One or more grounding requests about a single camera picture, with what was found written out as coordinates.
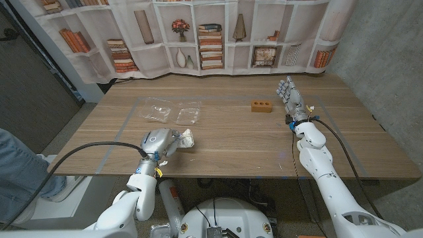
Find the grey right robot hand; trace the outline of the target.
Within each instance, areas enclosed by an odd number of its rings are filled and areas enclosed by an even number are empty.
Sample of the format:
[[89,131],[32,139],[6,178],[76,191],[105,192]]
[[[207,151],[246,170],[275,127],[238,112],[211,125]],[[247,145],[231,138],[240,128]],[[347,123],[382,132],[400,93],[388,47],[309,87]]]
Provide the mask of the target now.
[[306,120],[308,118],[303,98],[289,75],[286,77],[286,80],[282,79],[279,82],[276,93],[282,99],[286,112],[294,121]]

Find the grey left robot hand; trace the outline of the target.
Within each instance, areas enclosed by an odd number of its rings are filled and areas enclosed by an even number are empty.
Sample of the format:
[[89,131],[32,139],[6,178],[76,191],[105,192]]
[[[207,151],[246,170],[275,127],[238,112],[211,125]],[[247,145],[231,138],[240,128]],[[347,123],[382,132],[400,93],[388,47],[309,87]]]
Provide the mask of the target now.
[[159,161],[163,156],[170,157],[177,149],[180,133],[170,128],[152,130],[144,135],[141,148],[150,160]]

